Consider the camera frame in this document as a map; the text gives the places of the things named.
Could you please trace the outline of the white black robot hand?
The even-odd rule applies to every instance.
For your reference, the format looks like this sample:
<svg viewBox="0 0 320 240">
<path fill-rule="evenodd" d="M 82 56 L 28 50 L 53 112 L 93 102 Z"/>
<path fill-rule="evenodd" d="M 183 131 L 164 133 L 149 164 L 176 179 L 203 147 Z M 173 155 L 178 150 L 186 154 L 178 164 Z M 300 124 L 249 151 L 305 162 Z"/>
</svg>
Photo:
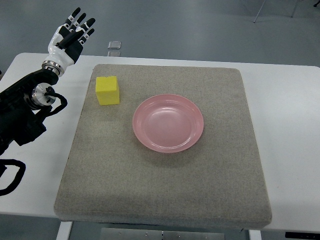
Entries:
<svg viewBox="0 0 320 240">
<path fill-rule="evenodd" d="M 48 45 L 48 56 L 42 63 L 42 68 L 54 72 L 61 77 L 69 66 L 74 65 L 84 48 L 84 44 L 94 33 L 92 28 L 94 18 L 84 21 L 86 13 L 81 13 L 77 7 L 60 25 Z"/>
</svg>

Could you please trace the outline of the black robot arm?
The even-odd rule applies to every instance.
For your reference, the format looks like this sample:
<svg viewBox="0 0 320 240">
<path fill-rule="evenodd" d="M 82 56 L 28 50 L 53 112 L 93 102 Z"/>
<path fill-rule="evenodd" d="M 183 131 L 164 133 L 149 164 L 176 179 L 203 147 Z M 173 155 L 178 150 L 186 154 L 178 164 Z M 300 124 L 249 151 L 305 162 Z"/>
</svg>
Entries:
<svg viewBox="0 0 320 240">
<path fill-rule="evenodd" d="M 63 110 L 68 101 L 55 92 L 59 74 L 46 66 L 32 72 L 0 93 L 0 153 L 15 141 L 28 144 L 46 131 L 44 120 Z"/>
</svg>

